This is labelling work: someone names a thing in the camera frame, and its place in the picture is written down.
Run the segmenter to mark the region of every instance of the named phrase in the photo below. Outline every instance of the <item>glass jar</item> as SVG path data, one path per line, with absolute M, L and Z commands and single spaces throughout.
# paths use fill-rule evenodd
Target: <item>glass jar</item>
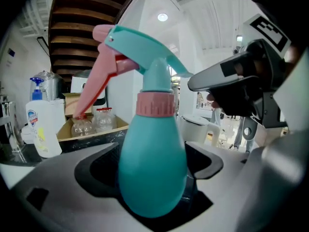
M 117 128 L 116 116 L 111 113 L 111 107 L 98 108 L 93 117 L 96 132 L 110 131 Z
M 74 124 L 71 128 L 72 137 L 86 136 L 95 133 L 94 125 L 83 114 L 72 119 Z

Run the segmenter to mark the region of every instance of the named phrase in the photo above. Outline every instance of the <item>metal container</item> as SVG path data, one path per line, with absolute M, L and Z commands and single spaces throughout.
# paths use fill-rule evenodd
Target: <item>metal container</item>
M 54 101 L 57 98 L 63 98 L 63 79 L 58 74 L 54 74 L 52 72 L 40 72 L 34 77 L 39 77 L 44 80 L 40 84 L 40 90 L 42 92 L 43 100 L 46 101 Z M 31 82 L 30 86 L 30 101 L 32 100 L 32 93 L 36 87 L 34 82 Z
M 14 101 L 0 103 L 0 142 L 2 147 L 10 145 L 12 152 L 20 152 L 24 142 L 20 135 L 15 114 L 16 107 Z

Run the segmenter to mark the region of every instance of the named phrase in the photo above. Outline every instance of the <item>countertop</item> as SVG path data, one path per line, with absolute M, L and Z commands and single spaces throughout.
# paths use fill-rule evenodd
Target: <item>countertop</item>
M 62 154 L 109 143 L 118 143 L 119 147 L 122 148 L 126 131 L 127 129 L 118 130 L 100 136 L 59 142 L 59 145 L 62 149 Z M 5 144 L 2 144 L 2 148 L 0 148 L 0 163 L 2 164 L 35 167 L 43 160 L 44 158 L 39 156 L 33 144 L 25 145 L 21 152 L 12 152 L 11 146 Z
M 12 166 L 34 167 L 43 159 L 39 156 L 34 145 L 25 145 L 21 152 L 12 152 L 10 145 L 2 145 L 0 163 Z

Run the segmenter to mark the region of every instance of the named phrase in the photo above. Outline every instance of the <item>cardboard box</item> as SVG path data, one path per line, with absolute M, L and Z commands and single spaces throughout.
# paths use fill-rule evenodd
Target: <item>cardboard box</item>
M 93 116 L 87 116 L 87 119 L 89 121 L 91 121 L 92 117 Z M 117 116 L 116 116 L 116 122 L 117 122 L 117 128 L 116 129 L 108 130 L 108 131 L 104 131 L 104 132 L 98 132 L 98 133 L 94 133 L 94 134 L 90 134 L 90 135 L 86 135 L 86 136 L 72 137 L 71 128 L 72 128 L 74 123 L 72 121 L 72 118 L 70 118 L 62 126 L 60 131 L 57 133 L 57 139 L 58 139 L 59 142 L 76 140 L 76 139 L 80 140 L 80 139 L 86 139 L 86 138 L 92 138 L 92 137 L 107 135 L 107 134 L 110 134 L 110 133 L 114 133 L 114 132 L 117 132 L 117 131 L 122 131 L 122 130 L 128 129 L 128 123 L 126 123 L 125 121 L 123 121 L 121 118 L 119 118 Z
M 65 99 L 66 99 L 65 100 L 66 104 L 65 104 L 64 114 L 65 114 L 65 116 L 72 116 L 75 112 L 77 102 L 78 102 L 81 94 L 80 93 L 65 93 L 63 95 L 65 96 Z M 91 114 L 91 107 L 89 107 L 87 109 L 85 114 L 86 115 Z

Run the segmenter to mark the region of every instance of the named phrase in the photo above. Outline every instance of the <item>teal spray bottle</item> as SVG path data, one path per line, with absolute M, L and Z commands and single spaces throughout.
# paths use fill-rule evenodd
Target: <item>teal spray bottle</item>
M 174 116 L 169 66 L 179 76 L 191 73 L 159 41 L 122 26 L 99 25 L 93 37 L 102 42 L 74 117 L 83 113 L 108 80 L 130 70 L 143 74 L 133 117 L 122 147 L 118 181 L 126 204 L 136 214 L 155 218 L 170 212 L 183 195 L 187 162 Z

